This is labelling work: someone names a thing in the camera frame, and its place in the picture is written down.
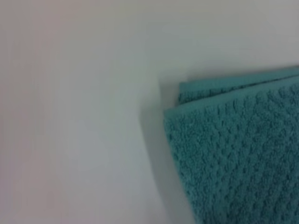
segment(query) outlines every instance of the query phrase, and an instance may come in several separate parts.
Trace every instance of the towel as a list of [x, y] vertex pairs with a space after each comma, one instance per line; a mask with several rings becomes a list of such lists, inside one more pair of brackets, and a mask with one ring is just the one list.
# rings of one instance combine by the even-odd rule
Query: towel
[[196, 223], [299, 223], [298, 67], [181, 83], [164, 129]]

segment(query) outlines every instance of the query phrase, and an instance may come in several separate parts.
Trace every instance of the white surface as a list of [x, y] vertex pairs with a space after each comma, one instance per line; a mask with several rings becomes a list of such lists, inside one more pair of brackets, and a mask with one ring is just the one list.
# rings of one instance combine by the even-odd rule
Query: white surface
[[297, 0], [1, 0], [0, 222], [192, 223], [162, 108], [195, 75], [297, 64], [298, 11]]

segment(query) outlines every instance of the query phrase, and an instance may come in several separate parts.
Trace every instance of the towel fold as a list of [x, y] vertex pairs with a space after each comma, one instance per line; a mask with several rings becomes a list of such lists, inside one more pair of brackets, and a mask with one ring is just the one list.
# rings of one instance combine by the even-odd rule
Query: towel fold
[[180, 85], [164, 112], [196, 223], [299, 223], [299, 68]]

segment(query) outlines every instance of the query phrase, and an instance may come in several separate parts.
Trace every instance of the textured towel surface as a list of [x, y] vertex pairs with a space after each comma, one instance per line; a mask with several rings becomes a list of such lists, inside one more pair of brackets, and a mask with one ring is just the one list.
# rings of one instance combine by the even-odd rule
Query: textured towel surface
[[164, 127], [196, 223], [299, 223], [299, 68], [180, 85]]

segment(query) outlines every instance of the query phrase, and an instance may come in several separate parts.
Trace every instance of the white wall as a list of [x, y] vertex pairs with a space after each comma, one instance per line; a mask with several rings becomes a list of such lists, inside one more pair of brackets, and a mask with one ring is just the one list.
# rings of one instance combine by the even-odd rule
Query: white wall
[[298, 64], [298, 11], [1, 0], [0, 222], [192, 223], [162, 110], [180, 80]]

